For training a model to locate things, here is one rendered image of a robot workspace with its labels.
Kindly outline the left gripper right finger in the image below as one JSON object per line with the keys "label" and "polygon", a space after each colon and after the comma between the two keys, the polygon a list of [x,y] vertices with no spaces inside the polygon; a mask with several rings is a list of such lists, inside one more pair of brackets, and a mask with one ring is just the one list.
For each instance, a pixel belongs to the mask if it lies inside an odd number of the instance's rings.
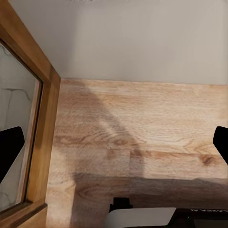
{"label": "left gripper right finger", "polygon": [[214,133],[213,144],[228,165],[228,128],[217,126]]}

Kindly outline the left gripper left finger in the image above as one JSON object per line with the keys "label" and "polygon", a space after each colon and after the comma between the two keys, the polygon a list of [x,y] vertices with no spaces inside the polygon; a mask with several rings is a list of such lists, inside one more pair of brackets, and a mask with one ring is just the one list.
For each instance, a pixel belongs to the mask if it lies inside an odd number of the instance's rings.
{"label": "left gripper left finger", "polygon": [[20,126],[0,132],[0,183],[25,144]]}

